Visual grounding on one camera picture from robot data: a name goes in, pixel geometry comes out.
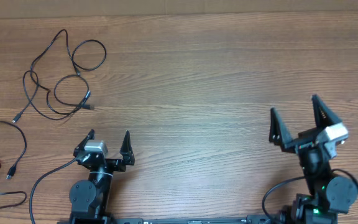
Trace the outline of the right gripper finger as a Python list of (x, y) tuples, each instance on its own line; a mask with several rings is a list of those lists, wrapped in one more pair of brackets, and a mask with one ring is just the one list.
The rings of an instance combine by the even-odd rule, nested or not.
[(326, 128), (342, 122), (342, 119), (326, 106), (318, 95), (313, 95), (311, 100), (313, 103), (314, 121), (317, 128)]
[(270, 143), (280, 146), (281, 148), (288, 148), (289, 144), (293, 141), (283, 119), (274, 107), (270, 109), (270, 131), (268, 140)]

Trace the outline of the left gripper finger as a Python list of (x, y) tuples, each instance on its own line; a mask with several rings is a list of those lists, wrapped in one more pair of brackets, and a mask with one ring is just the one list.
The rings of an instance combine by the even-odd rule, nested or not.
[(93, 139), (94, 139), (94, 134), (95, 134), (94, 129), (91, 129), (91, 130), (89, 131), (89, 133), (86, 135), (86, 137), (79, 143), (79, 145), (77, 145), (76, 149), (84, 149), (85, 146), (86, 146), (86, 143), (87, 143), (89, 140), (93, 140)]
[(131, 146), (131, 136), (128, 130), (125, 133), (124, 140), (120, 149), (120, 154), (125, 161), (134, 160), (134, 153)]

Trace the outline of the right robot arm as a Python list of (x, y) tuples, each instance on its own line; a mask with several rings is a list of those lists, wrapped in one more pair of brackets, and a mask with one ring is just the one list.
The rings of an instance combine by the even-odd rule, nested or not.
[(318, 95), (311, 97), (315, 126), (293, 138), (275, 108), (270, 110), (269, 142), (299, 158), (309, 193), (297, 194), (277, 215), (264, 211), (270, 223), (337, 223), (358, 198), (358, 180), (348, 171), (333, 169), (336, 148), (349, 137), (342, 119)]

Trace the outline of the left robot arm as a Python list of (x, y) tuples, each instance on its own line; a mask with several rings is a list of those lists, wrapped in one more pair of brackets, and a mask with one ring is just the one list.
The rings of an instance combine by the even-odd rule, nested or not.
[(107, 158), (106, 143), (95, 139), (93, 129), (75, 147), (75, 161), (89, 170), (89, 176), (86, 180), (76, 182), (70, 189), (70, 223), (116, 223), (106, 209), (114, 173), (124, 172), (127, 166), (135, 164), (128, 131), (119, 153), (122, 156), (120, 159)]

